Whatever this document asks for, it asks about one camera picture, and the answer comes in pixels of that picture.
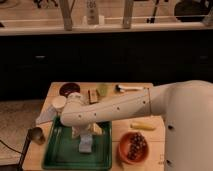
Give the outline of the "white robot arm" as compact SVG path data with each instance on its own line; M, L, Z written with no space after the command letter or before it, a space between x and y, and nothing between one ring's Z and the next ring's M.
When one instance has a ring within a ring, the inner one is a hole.
M73 93L60 121L85 127L149 115L165 118L164 171L213 171L213 83L207 81L164 84L92 105Z

